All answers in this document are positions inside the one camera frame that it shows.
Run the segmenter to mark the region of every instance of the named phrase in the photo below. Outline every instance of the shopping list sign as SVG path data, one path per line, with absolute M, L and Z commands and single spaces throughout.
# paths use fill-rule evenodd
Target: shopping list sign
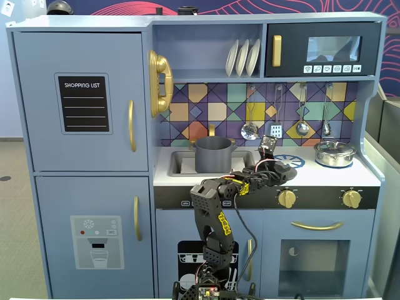
M 104 76 L 59 76 L 58 82 L 66 133 L 110 131 Z

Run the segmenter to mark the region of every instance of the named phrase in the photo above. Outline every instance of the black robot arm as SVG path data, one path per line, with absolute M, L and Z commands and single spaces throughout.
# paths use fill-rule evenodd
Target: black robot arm
M 265 186 L 278 186 L 296 176 L 295 169 L 274 159 L 276 142 L 275 137 L 263 136 L 258 148 L 261 159 L 255 166 L 233 171 L 220 178 L 204 180 L 191 189 L 194 220 L 204 242 L 205 262 L 195 274 L 196 285 L 188 289 L 181 300 L 230 299 L 238 296 L 233 291 L 224 291 L 222 284 L 229 279 L 234 238 L 221 203 L 224 200 L 234 200 L 236 208 L 236 196 L 256 193 Z

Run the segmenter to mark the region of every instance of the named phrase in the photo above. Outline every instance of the microwave handle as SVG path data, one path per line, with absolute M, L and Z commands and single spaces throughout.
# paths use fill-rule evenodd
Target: microwave handle
M 272 65 L 274 67 L 281 66 L 281 54 L 282 54 L 282 36 L 274 36 L 273 47 L 272 47 Z

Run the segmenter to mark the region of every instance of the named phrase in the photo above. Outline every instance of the pot lid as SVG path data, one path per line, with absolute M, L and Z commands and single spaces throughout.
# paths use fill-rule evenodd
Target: pot lid
M 356 153 L 356 149 L 353 146 L 338 141 L 319 142 L 314 146 L 314 149 L 327 155 L 352 155 Z

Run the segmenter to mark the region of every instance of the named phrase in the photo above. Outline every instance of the play kitchen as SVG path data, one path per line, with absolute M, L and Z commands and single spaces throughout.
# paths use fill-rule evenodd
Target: play kitchen
M 232 169 L 276 180 L 267 167 L 282 184 L 237 198 L 256 251 L 221 200 L 224 287 L 250 258 L 241 293 L 365 297 L 384 177 L 363 139 L 386 18 L 116 18 L 7 28 L 49 297 L 184 294 L 205 258 L 191 189 Z

